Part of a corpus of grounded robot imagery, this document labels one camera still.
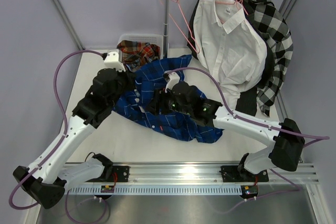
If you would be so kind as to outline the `blue plaid shirt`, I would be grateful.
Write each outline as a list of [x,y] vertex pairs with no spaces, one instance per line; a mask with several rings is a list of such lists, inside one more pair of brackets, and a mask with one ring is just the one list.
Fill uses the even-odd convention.
[[[205,94],[195,86],[184,83],[184,73],[191,55],[157,60],[136,71],[135,90],[125,92],[117,101],[114,112],[141,126],[175,138],[180,141],[196,139],[200,143],[212,144],[218,141],[223,131],[211,126],[198,125],[195,116],[200,112]],[[189,92],[186,99],[164,91],[167,71],[177,69],[180,77],[178,86]]]

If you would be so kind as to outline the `red plaid shirt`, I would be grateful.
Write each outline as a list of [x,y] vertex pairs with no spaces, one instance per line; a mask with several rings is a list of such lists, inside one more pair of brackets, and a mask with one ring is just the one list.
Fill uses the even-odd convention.
[[161,48],[149,42],[122,40],[117,49],[121,51],[121,61],[132,72],[142,66],[157,61],[161,56]]

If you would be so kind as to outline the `pink wire hanger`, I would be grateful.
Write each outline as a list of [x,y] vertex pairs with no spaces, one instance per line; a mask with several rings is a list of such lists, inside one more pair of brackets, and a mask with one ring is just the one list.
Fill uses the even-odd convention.
[[[159,0],[160,4],[163,6],[163,57],[167,58],[168,56],[168,50],[169,50],[169,21],[170,19],[172,22],[176,25],[177,29],[180,31],[182,36],[185,38],[187,41],[187,44],[191,46],[191,48],[195,52],[200,52],[201,47],[195,40],[195,38],[192,36],[192,30],[189,25],[189,22],[187,21],[183,9],[181,7],[180,0]],[[181,27],[177,24],[173,16],[170,14],[169,7],[170,7],[170,2],[174,2],[177,4],[179,11],[181,13],[181,16],[186,24],[186,27],[188,28],[188,32],[190,34],[190,38],[186,36],[186,34],[182,31]]]

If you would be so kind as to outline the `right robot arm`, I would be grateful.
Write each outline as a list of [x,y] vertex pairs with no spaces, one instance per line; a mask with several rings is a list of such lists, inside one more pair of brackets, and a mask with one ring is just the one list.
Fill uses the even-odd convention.
[[294,172],[305,144],[295,121],[262,121],[229,111],[220,102],[202,98],[197,94],[195,86],[189,86],[185,82],[180,82],[171,89],[155,90],[146,110],[154,115],[182,113],[197,125],[231,130],[263,143],[264,149],[246,153],[241,158],[236,171],[231,175],[233,180],[253,182],[258,174],[272,168]]

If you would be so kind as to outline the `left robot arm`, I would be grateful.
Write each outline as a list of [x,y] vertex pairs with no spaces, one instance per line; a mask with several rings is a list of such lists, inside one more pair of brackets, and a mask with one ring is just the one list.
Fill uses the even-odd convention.
[[135,88],[135,73],[105,68],[48,148],[30,165],[18,166],[13,176],[18,186],[45,209],[56,205],[65,192],[92,179],[106,182],[113,176],[113,162],[102,154],[73,168],[64,165],[79,145],[112,113],[117,101]]

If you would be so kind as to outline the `black white checked shirt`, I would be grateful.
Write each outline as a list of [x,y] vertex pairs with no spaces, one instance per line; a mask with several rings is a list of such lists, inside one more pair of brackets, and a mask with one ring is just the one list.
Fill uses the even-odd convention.
[[272,0],[244,0],[244,6],[249,12],[248,16],[245,15],[247,20],[266,42],[274,62],[273,67],[268,66],[270,77],[255,86],[257,109],[269,116],[293,54],[291,32]]

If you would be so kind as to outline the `white plastic basket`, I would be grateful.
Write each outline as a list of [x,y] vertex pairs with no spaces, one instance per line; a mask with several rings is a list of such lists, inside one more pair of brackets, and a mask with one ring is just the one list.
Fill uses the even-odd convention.
[[148,42],[155,44],[160,47],[160,58],[163,59],[163,36],[158,34],[135,34],[126,33],[119,37],[118,43],[123,40],[137,41],[137,42]]

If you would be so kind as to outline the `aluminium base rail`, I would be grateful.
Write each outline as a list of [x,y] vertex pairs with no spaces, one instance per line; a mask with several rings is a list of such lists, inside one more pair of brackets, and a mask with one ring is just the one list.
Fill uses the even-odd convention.
[[242,193],[254,182],[233,181],[227,169],[233,163],[115,163],[117,182],[82,182],[93,185],[238,185]]

